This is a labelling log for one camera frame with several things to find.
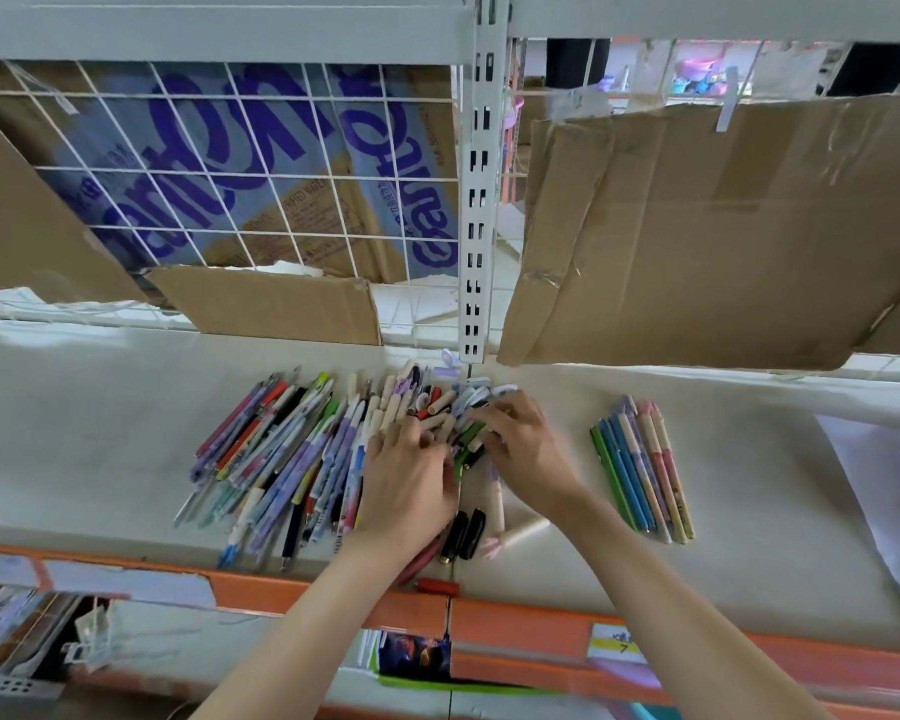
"price tag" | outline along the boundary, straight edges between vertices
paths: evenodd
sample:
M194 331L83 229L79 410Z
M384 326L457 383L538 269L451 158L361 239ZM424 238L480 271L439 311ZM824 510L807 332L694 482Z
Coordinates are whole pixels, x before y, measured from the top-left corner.
M623 624L594 624L590 630L590 644L586 655L590 660L647 664L647 659L640 653L630 630Z

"forearm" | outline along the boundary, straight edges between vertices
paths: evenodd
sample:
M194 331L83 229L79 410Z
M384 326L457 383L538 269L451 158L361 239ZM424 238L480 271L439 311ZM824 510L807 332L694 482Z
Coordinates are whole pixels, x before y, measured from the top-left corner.
M346 541L194 720L312 718L358 630L402 568L395 554L370 542Z
M596 574L687 720L831 718L687 586L610 504L580 496L553 522Z

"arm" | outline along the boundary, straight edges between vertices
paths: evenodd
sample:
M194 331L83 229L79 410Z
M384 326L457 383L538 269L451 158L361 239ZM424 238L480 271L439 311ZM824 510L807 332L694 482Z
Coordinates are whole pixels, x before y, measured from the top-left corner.
M360 528L193 720L309 720L317 713L374 605L454 516L457 492L446 457L445 444L421 443L415 418L370 441Z
M496 433L483 444L505 482L574 544L687 720L832 720L580 481L535 401L515 391L473 418Z

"hand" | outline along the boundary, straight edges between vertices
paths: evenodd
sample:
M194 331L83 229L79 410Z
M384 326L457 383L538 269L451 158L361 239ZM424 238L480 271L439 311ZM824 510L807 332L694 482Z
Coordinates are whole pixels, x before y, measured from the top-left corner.
M526 391L511 391L468 417L489 427L483 446L513 493L553 523L568 501L587 496L564 439L547 424Z
M457 487L446 444L421 438L405 417L366 446L360 527L352 535L384 544L401 559L417 556L457 512Z

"white shelf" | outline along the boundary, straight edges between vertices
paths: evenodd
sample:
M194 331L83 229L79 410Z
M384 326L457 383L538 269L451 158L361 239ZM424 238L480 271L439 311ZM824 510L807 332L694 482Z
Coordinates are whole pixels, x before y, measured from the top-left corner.
M511 1L511 37L900 42L900 0Z
M175 529L174 515L190 492L194 450L254 381L296 365L301 380L320 370L377 377L428 355L439 358L402 348L0 322L0 544L213 569L229 524ZM316 577L332 555L328 535L301 553L291 577Z
M463 0L0 0L0 59L462 64Z
M488 363L473 374L519 384L539 400L570 438L581 474L607 496L589 427L621 394L654 399L698 533L687 546L657 544L659 555L749 631L900 650L900 589L813 417L900 423L900 386L815 391L582 365ZM518 524L528 508L507 496L507 518ZM495 560L458 560L454 570L467 598L614 614L554 528Z

